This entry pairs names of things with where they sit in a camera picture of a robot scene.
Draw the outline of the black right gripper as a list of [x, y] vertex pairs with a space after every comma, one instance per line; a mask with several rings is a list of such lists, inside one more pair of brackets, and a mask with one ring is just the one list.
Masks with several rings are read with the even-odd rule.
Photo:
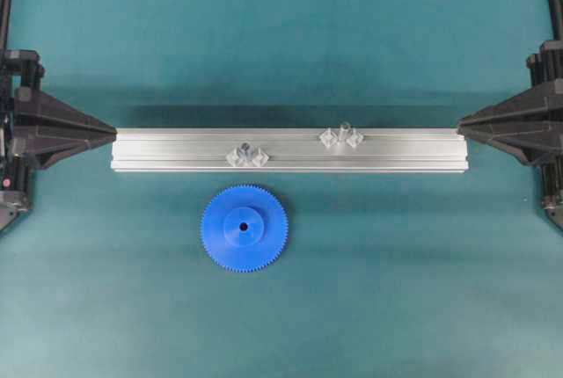
[[[466, 139], [490, 146], [523, 165], [540, 165], [542, 208], [562, 230], [562, 41], [548, 40], [527, 59], [533, 87], [499, 104], [463, 117], [457, 125]], [[494, 134], [492, 126], [548, 121], [551, 131]]]

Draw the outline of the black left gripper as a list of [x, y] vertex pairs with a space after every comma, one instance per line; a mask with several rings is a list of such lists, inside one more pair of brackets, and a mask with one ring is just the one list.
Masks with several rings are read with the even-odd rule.
[[[1, 52], [2, 232], [31, 208], [28, 193], [33, 168], [48, 169], [63, 159], [116, 139], [114, 127], [34, 90], [40, 88], [44, 73], [40, 57], [34, 51]], [[24, 87], [17, 88], [14, 96], [12, 78], [15, 76]], [[14, 123], [32, 127], [15, 127], [13, 132]]]

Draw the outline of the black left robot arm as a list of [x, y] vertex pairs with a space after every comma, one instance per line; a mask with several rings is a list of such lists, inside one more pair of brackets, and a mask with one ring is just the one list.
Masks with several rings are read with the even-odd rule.
[[11, 1], [1, 0], [1, 229], [32, 207], [30, 184], [71, 156], [112, 143], [117, 130], [40, 89], [45, 75], [33, 50], [7, 47]]

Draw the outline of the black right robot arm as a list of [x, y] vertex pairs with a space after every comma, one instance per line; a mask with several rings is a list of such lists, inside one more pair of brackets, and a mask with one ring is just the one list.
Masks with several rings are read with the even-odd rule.
[[562, 227], [562, 0], [548, 0], [553, 39], [526, 60], [531, 87], [462, 118], [464, 137], [538, 169], [546, 217]]

